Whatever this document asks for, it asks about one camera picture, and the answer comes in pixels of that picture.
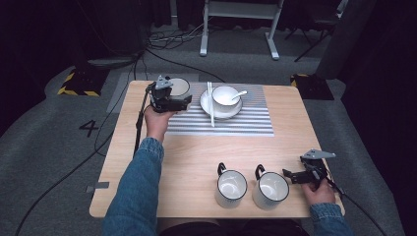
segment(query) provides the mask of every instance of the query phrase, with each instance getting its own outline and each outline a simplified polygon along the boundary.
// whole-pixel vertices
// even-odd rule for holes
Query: metal stand
[[[214,17],[232,17],[232,18],[252,18],[273,20],[270,32],[266,32],[267,43],[273,60],[278,60],[279,55],[273,42],[276,24],[278,23],[284,0],[276,4],[255,4],[255,3],[238,3],[238,2],[216,2],[206,0],[204,29],[202,36],[202,45],[200,55],[207,56],[209,42],[209,16]]]

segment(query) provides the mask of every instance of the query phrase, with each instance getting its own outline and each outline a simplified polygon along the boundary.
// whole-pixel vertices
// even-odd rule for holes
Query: right hand
[[[335,204],[336,198],[331,185],[327,179],[323,179],[320,183],[319,189],[316,189],[314,184],[302,184],[304,195],[306,196],[307,203],[311,206],[314,204],[330,203]]]

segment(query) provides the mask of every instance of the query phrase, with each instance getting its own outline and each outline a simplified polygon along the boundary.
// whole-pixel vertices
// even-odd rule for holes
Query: wooden table
[[[132,160],[139,110],[149,82],[131,82],[117,121],[98,182],[109,182],[96,189],[89,212],[104,217],[114,198],[127,165]],[[178,136],[166,135],[165,157],[159,184],[158,217],[257,218],[309,217],[309,208],[299,185],[290,187],[288,198],[273,210],[262,210],[252,200],[256,184],[255,169],[262,164],[267,171],[282,175],[282,168],[304,171],[299,156],[311,148],[320,149],[301,96],[294,87],[263,86],[273,137]],[[200,99],[193,94],[193,99]],[[146,134],[142,128],[142,138]],[[217,204],[214,192],[217,165],[240,171],[248,181],[248,192],[237,208]],[[344,212],[343,205],[336,197]]]

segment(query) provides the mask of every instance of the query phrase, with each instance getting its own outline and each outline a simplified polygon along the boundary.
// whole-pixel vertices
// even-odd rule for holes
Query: denim sleeve
[[[123,174],[102,225],[103,235],[156,235],[162,144],[145,138]]]
[[[354,235],[336,204],[316,204],[310,207],[315,236]]]

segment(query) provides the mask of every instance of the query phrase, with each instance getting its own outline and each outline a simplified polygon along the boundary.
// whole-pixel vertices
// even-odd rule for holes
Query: striped mat
[[[273,137],[273,128],[262,86],[213,83],[213,88],[231,86],[239,91],[248,91],[248,94],[241,96],[242,110],[230,119],[215,120],[215,127],[211,126],[209,115],[200,106],[200,96],[207,90],[207,84],[190,83],[190,86],[193,95],[191,106],[186,113],[174,115],[169,120],[167,134]]]

